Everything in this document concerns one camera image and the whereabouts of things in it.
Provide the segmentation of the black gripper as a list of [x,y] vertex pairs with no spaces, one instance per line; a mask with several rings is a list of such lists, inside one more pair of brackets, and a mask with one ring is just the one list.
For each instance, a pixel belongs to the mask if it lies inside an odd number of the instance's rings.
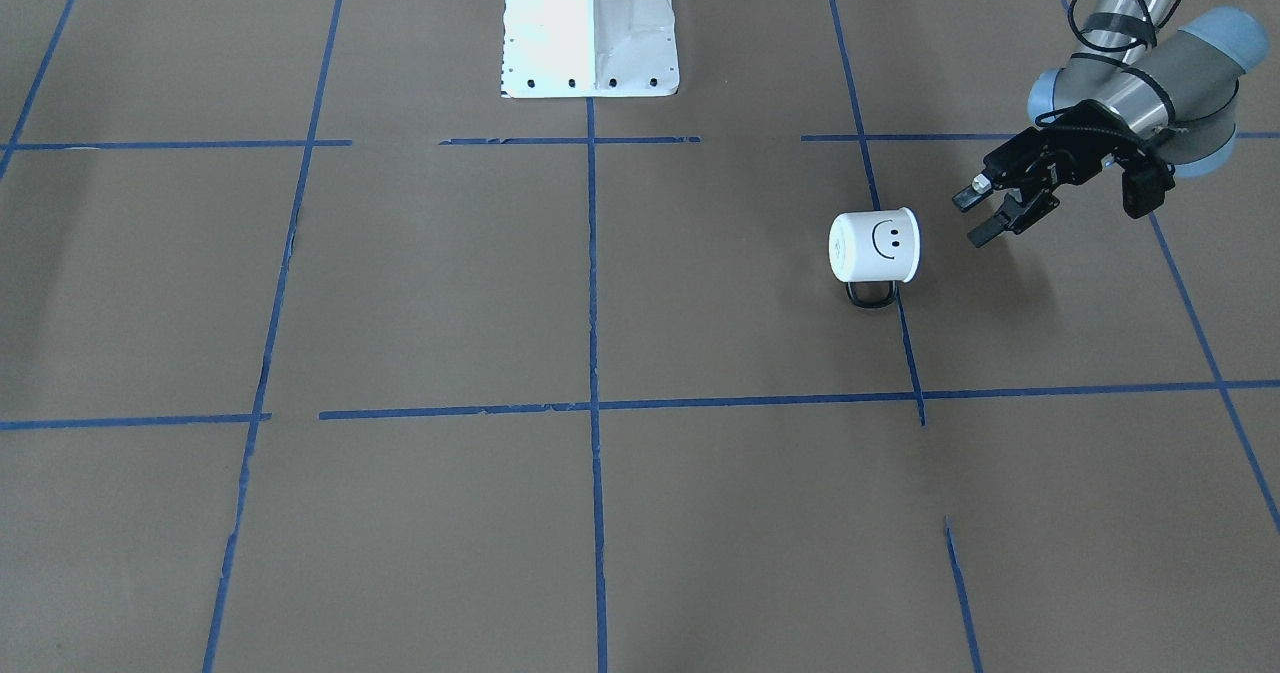
[[1087,184],[1107,162],[1121,168],[1132,157],[1151,157],[1149,137],[1139,136],[1105,104],[1083,100],[1039,114],[1033,125],[993,148],[983,159],[982,175],[954,194],[952,203],[969,212],[989,196],[1004,194],[1000,209],[966,234],[974,248],[982,248],[1000,235],[1021,235],[1055,212],[1060,187]]

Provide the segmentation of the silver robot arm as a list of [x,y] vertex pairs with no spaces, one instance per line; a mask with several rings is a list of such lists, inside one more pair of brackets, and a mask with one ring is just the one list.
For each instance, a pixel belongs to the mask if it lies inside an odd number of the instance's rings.
[[1047,70],[1027,100],[1028,129],[983,159],[954,196],[970,211],[1002,193],[969,232],[973,246],[1019,235],[1059,207],[1057,189],[1120,168],[1121,203],[1146,218],[1180,178],[1204,177],[1231,157],[1240,81],[1265,61],[1267,31],[1236,6],[1215,6],[1165,32],[1181,0],[1097,0],[1084,20],[1066,17],[1076,49]]

